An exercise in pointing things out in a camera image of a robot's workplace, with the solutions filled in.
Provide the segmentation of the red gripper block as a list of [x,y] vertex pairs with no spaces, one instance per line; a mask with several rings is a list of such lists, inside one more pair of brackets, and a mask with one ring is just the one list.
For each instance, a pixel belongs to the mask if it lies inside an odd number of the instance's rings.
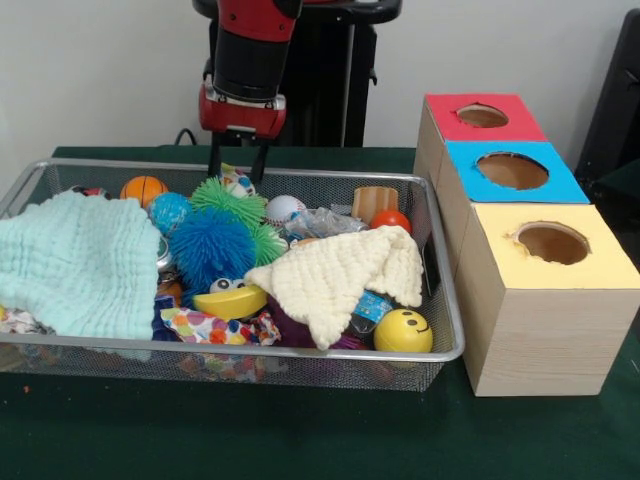
[[220,133],[247,133],[258,138],[258,152],[251,168],[251,182],[260,184],[266,166],[268,140],[281,132],[286,119],[286,98],[278,94],[266,102],[237,100],[218,92],[210,82],[200,86],[198,98],[199,122],[203,130],[211,131],[209,176],[221,174]]

